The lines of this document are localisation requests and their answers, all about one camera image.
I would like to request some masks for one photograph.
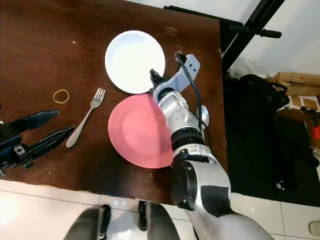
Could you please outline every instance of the wooden table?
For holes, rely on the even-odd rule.
[[[63,143],[28,170],[6,169],[4,179],[171,203],[171,168],[133,165],[108,137],[111,111],[130,95],[108,78],[105,52],[109,42],[127,30],[156,38],[165,54],[167,76],[177,70],[176,51],[197,57],[201,68],[196,83],[209,110],[214,154],[227,169],[217,20],[122,0],[6,0],[0,5],[0,119],[10,122],[41,110],[60,111],[48,124],[24,132],[26,144],[77,126],[97,88],[106,88],[103,103],[92,112],[74,147]],[[53,101],[59,89],[70,93],[66,104]],[[194,111],[196,96],[190,86],[183,96]]]

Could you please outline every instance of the pink plate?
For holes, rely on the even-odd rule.
[[[110,115],[108,132],[116,151],[129,162],[148,169],[171,165],[170,133],[150,94],[133,95],[120,102]]]

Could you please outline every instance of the plate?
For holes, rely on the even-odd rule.
[[[166,59],[157,40],[143,31],[131,30],[110,42],[104,64],[110,80],[119,89],[130,94],[142,94],[153,87],[151,69],[163,76]]]
[[[137,166],[158,169],[173,161],[165,117],[150,94],[121,101],[110,115],[108,134],[116,151]]]

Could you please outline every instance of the fork handle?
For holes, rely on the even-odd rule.
[[[79,137],[79,135],[81,133],[81,130],[84,127],[84,125],[85,125],[85,123],[87,121],[87,118],[89,117],[89,115],[90,115],[92,110],[93,110],[93,108],[91,107],[90,110],[85,115],[85,117],[83,118],[83,120],[80,123],[80,125],[76,128],[76,130],[74,130],[72,135],[69,137],[68,141],[66,142],[66,147],[67,148],[71,148],[73,145],[75,145],[75,143],[78,140],[78,137]]]

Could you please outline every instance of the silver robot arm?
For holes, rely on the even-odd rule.
[[[200,64],[193,55],[184,59],[194,80]],[[200,240],[272,240],[254,220],[230,207],[231,186],[227,173],[205,145],[198,118],[181,96],[189,84],[183,69],[165,81],[151,70],[154,101],[161,108],[173,149],[171,199],[185,209]]]

